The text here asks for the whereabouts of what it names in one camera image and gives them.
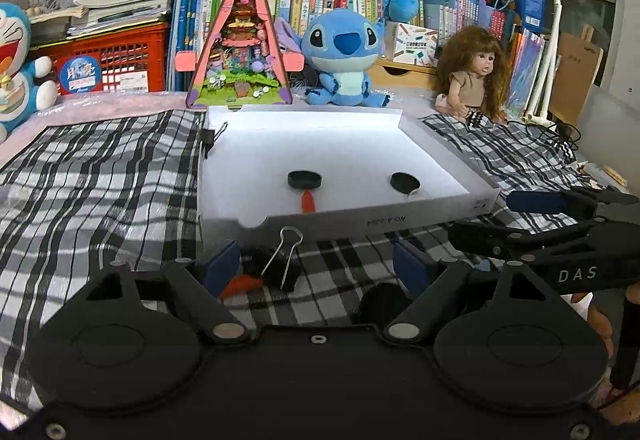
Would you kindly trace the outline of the person's right hand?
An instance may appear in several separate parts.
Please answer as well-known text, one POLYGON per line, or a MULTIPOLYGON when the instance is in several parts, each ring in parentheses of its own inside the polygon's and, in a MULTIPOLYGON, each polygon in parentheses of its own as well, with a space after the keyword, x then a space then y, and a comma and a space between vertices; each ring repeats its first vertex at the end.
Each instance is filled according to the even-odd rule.
MULTIPOLYGON (((639 304, 639 284, 626 290, 609 290, 598 293, 577 293, 565 296, 572 308, 584 318, 596 331, 608 350, 608 356, 617 363, 617 348, 620 342, 620 326, 624 313, 624 301, 639 304)), ((639 423, 639 388, 624 394, 624 390, 615 389, 610 381, 611 370, 606 371, 604 379, 590 400, 613 426, 639 423)))

